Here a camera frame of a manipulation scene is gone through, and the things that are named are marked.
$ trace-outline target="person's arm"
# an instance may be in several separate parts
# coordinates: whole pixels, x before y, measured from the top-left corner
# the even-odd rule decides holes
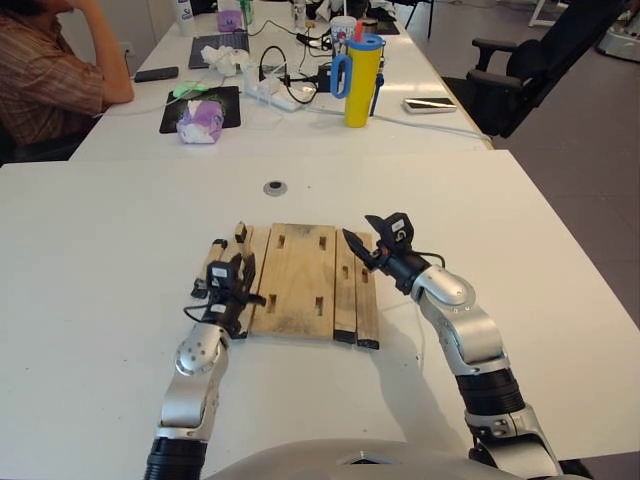
[[[96,63],[104,77],[103,102],[127,103],[133,100],[133,88],[118,40],[96,0],[69,0],[89,24],[96,49]]]

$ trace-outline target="mouse pad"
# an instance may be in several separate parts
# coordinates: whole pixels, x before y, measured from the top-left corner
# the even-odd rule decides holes
[[[379,21],[376,33],[378,35],[400,35],[400,30],[396,27],[395,22]]]
[[[174,101],[176,98],[172,93],[169,93],[167,103]],[[222,128],[234,128],[239,127],[240,121],[240,90],[238,87],[217,87],[210,88],[206,92],[198,95],[195,98],[189,100],[215,100],[220,102],[222,106],[222,112],[224,114],[224,123]],[[182,114],[187,108],[187,102],[189,100],[178,100],[171,105],[167,105],[164,109],[164,115],[162,116],[162,123],[160,124],[160,133],[176,133],[178,130],[176,125]]]

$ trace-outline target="black phone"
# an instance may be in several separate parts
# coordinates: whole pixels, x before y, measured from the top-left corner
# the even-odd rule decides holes
[[[158,68],[156,70],[143,70],[136,73],[133,81],[136,83],[153,82],[154,80],[167,80],[168,78],[176,78],[180,73],[178,67]]]

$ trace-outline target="power strip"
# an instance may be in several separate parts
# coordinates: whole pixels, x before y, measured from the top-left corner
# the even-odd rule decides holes
[[[282,110],[285,110],[289,113],[293,113],[296,110],[299,110],[302,107],[302,104],[296,102],[291,96],[289,92],[287,92],[286,87],[278,80],[278,85],[268,85],[263,88],[260,88],[259,85],[251,85],[250,82],[244,82],[244,93],[247,95],[256,98],[261,102],[265,102],[267,104],[274,105]]]

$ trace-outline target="electrical outlet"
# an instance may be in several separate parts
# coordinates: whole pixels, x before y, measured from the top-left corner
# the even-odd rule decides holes
[[[133,45],[131,44],[131,42],[120,42],[119,45],[120,51],[123,55],[126,55],[127,57],[136,56],[136,52],[133,50]]]

